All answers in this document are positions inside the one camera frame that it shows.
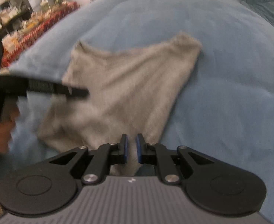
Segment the person's left hand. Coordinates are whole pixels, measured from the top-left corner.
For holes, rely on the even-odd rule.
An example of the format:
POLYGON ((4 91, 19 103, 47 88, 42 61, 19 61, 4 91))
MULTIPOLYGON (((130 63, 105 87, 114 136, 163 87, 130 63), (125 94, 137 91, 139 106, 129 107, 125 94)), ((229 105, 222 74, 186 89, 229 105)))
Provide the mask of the person's left hand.
POLYGON ((17 106, 10 109, 9 117, 6 121, 0 123, 0 155, 6 154, 11 140, 11 131, 15 128, 15 121, 20 115, 17 106))

